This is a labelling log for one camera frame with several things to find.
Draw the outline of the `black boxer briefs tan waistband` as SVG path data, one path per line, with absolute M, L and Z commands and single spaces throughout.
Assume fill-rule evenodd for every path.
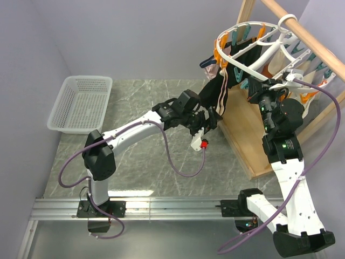
M 201 105 L 206 109 L 213 107 L 220 116 L 222 116 L 226 110 L 228 90 L 238 84 L 232 64 L 228 64 L 226 67 L 227 80 L 220 74 L 221 71 L 221 69 L 218 70 L 217 75 L 211 79 L 198 94 L 201 99 Z

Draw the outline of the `white round clip hanger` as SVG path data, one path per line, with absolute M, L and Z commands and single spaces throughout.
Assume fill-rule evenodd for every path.
M 257 70 L 260 67 L 263 67 L 268 60 L 271 60 L 277 51 L 281 50 L 287 59 L 287 66 L 283 68 L 280 72 L 278 72 L 275 76 L 273 76 L 273 79 L 282 78 L 282 75 L 286 70 L 294 69 L 293 67 L 295 65 L 299 65 L 303 61 L 306 61 L 312 53 L 316 55 L 315 51 L 312 51 L 307 47 L 298 49 L 298 45 L 301 42 L 303 42 L 304 44 L 306 44 L 306 42 L 305 40 L 302 40 L 300 36 L 297 36 L 296 33 L 282 27 L 282 23 L 287 21 L 288 19 L 293 19 L 295 21 L 298 20 L 295 15 L 287 14 L 280 18 L 277 25 L 256 21 L 242 22 L 236 24 L 235 26 L 223 31 L 218 36 L 218 38 L 215 40 L 215 47 L 217 48 L 218 53 L 223 57 L 223 59 L 227 60 L 229 64 L 234 65 L 236 70 L 240 69 L 241 72 L 246 72 L 249 75 L 254 76 L 256 79 L 261 81 L 265 81 L 268 78 L 263 76 Z M 227 37 L 231 35 L 232 40 L 235 40 L 237 38 L 237 33 L 241 28 L 245 29 L 243 34 L 243 36 L 245 37 L 250 32 L 251 26 L 253 25 L 261 26 L 259 33 L 257 35 L 257 40 L 254 43 L 250 44 L 248 47 L 244 48 L 243 50 L 240 50 L 233 56 L 231 56 L 230 54 L 226 54 L 224 52 L 224 49 Z M 236 61 L 236 59 L 239 56 L 241 56 L 248 50 L 252 49 L 256 45 L 261 45 L 262 47 L 267 48 L 265 52 L 261 54 L 257 61 L 255 61 L 250 66 L 246 66 Z M 325 66 L 322 66 L 320 64 L 315 70 L 318 71 L 325 68 Z M 302 81 L 295 79 L 294 82 L 288 82 L 283 80 L 282 83 L 278 83 L 272 86 L 271 89 L 279 89 L 283 87 L 286 87 L 290 91 L 295 93 L 316 92 L 316 89 L 307 86 L 307 82 L 305 82 L 304 79 Z

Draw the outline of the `pink underwear navy trim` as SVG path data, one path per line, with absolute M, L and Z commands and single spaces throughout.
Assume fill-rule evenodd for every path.
M 227 65 L 228 61 L 223 59 L 216 47 L 214 47 L 213 55 L 199 64 L 208 80 L 214 79 L 219 74 L 227 78 L 229 76 L 226 72 Z

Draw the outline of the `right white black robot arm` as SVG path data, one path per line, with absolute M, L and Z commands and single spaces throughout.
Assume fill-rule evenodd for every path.
M 311 254 L 335 243 L 333 232 L 325 230 L 314 207 L 305 163 L 295 131 L 303 124 L 304 107 L 288 97 L 288 89 L 273 90 L 274 79 L 248 77 L 247 101 L 259 106 L 263 121 L 263 149 L 278 179 L 283 215 L 259 190 L 242 191 L 238 211 L 255 214 L 273 234 L 274 246 L 283 258 Z

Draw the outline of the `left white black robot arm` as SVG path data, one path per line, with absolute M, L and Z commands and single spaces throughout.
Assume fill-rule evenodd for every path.
M 191 147 L 203 152 L 207 141 L 203 138 L 217 127 L 225 111 L 225 103 L 204 104 L 192 90 L 183 91 L 178 98 L 158 103 L 142 117 L 117 129 L 88 135 L 82 157 L 91 178 L 89 210 L 102 217 L 109 210 L 108 179 L 116 171 L 115 157 L 133 144 L 157 133 L 183 126 L 190 131 Z

